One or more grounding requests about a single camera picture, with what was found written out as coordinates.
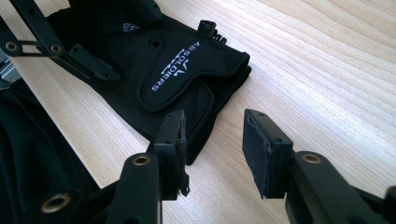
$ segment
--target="screw hole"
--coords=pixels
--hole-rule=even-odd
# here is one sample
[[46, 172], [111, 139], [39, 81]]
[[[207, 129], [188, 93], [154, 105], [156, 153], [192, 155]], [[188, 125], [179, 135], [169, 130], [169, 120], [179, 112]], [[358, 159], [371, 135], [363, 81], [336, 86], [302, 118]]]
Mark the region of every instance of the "screw hole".
[[313, 154], [304, 154], [303, 160], [309, 163], [319, 164], [321, 163], [321, 159], [318, 156]]
[[7, 42], [6, 43], [6, 49], [9, 51], [16, 51], [17, 50], [17, 45], [13, 42]]
[[43, 213], [54, 213], [66, 207], [70, 203], [70, 196], [67, 193], [55, 194], [41, 205]]
[[149, 163], [149, 157], [141, 156], [133, 160], [134, 165], [145, 165]]
[[61, 51], [61, 47], [59, 47], [58, 45], [52, 45], [50, 47], [50, 49], [52, 50], [52, 52], [58, 53]]

